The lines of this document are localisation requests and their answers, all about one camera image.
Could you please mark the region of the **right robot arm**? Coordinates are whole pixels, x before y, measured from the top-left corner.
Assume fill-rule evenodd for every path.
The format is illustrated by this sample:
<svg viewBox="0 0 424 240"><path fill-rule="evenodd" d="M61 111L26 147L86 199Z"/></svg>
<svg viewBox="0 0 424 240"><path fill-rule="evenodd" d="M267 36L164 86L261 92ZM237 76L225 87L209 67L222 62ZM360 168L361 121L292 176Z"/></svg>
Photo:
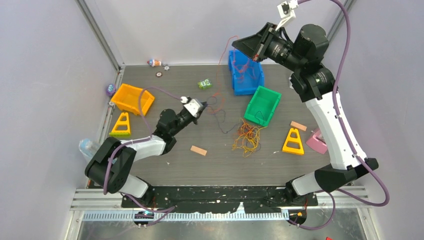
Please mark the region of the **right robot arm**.
<svg viewBox="0 0 424 240"><path fill-rule="evenodd" d="M301 101L312 113L327 145L330 163L312 173L285 184L284 196L291 205L299 205L307 194L336 189L376 170L375 158L369 158L358 145L344 117L336 80L322 60L329 41L325 30L304 25L295 41L273 23L258 33L235 40L232 46L255 62L271 59L292 72L289 80Z"/></svg>

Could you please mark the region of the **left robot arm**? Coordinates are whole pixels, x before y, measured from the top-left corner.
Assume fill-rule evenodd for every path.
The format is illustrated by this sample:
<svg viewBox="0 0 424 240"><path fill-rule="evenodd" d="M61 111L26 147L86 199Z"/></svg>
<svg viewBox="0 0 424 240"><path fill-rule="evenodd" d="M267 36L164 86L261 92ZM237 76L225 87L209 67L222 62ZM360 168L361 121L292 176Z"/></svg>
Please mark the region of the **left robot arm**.
<svg viewBox="0 0 424 240"><path fill-rule="evenodd" d="M190 123L197 124L205 107L201 102L198 106L186 104L179 113L163 110L152 136L129 141L108 137L91 157L84 174L108 193L131 195L141 207L148 207L153 193L147 182L130 174L133 163L170 152L177 142L175 136Z"/></svg>

